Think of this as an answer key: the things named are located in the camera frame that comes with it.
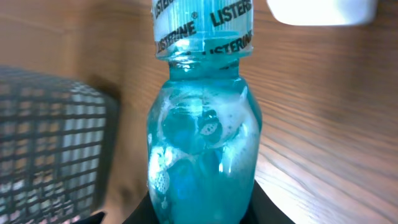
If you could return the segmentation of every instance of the mouthwash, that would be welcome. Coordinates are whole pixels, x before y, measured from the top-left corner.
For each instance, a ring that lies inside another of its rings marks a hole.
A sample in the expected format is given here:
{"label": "mouthwash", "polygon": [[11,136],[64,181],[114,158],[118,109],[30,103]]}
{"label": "mouthwash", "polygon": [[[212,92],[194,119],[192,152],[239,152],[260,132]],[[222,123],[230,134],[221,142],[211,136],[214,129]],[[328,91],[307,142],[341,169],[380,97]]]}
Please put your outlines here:
{"label": "mouthwash", "polygon": [[239,59],[251,0],[159,0],[156,56],[170,80],[147,117],[148,188],[161,224],[237,224],[251,199],[262,118]]}

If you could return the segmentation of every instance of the blue liquid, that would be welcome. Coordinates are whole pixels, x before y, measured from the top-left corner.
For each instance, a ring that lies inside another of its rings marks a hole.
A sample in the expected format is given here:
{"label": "blue liquid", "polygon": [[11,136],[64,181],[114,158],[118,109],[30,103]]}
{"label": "blue liquid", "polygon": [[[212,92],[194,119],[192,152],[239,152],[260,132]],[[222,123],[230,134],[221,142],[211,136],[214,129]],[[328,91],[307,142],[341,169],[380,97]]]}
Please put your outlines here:
{"label": "blue liquid", "polygon": [[162,224],[235,224],[246,213],[261,111],[228,60],[170,62],[149,111],[148,187]]}

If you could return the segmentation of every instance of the white object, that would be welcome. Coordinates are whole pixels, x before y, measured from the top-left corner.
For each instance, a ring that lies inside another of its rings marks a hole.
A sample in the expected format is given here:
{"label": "white object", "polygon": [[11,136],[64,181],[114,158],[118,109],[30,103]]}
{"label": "white object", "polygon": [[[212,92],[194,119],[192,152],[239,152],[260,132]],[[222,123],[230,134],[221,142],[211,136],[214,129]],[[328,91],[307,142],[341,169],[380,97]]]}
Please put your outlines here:
{"label": "white object", "polygon": [[267,0],[274,17],[295,26],[349,26],[372,22],[377,0]]}

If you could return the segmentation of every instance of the bottle neck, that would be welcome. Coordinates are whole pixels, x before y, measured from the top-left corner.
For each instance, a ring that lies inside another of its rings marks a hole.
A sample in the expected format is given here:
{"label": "bottle neck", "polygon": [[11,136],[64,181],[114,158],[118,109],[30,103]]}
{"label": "bottle neck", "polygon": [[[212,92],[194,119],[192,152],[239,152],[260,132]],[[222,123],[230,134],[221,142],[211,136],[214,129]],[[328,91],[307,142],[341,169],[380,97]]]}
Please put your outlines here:
{"label": "bottle neck", "polygon": [[233,60],[171,60],[170,80],[195,80],[202,78],[236,78],[239,76],[239,59]]}

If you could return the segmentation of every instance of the bubble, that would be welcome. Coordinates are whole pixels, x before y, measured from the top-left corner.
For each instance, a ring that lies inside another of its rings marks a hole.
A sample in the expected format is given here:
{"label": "bubble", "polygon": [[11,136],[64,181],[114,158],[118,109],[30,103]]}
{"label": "bubble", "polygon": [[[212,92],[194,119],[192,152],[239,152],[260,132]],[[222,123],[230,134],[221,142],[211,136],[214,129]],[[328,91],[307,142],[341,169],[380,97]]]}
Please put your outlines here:
{"label": "bubble", "polygon": [[148,134],[148,144],[152,144],[152,134]]}
{"label": "bubble", "polygon": [[165,157],[162,147],[153,147],[149,156],[148,178],[155,180],[157,173],[165,170]]}
{"label": "bubble", "polygon": [[175,157],[175,153],[172,147],[167,147],[166,152],[164,153],[165,157],[165,165],[170,166],[173,163],[173,158]]}
{"label": "bubble", "polygon": [[162,120],[161,131],[165,141],[179,149],[188,150],[195,137],[196,117],[193,108],[176,106],[170,109]]}
{"label": "bubble", "polygon": [[217,127],[218,123],[205,124],[204,127],[201,129],[200,134],[209,136],[217,130]]}
{"label": "bubble", "polygon": [[166,197],[164,197],[163,202],[162,202],[162,208],[166,209],[167,208],[167,201],[166,201]]}
{"label": "bubble", "polygon": [[259,129],[255,117],[248,114],[239,126],[236,135],[226,141],[223,146],[221,163],[224,170],[235,174],[247,175],[256,164],[259,144]]}
{"label": "bubble", "polygon": [[169,174],[166,171],[158,173],[154,185],[156,190],[165,194],[170,187]]}
{"label": "bubble", "polygon": [[251,107],[243,96],[237,93],[222,94],[211,99],[209,110],[213,110],[217,114],[218,123],[221,127],[219,140],[211,146],[212,148],[221,147],[226,141],[231,139],[245,119],[251,116]]}

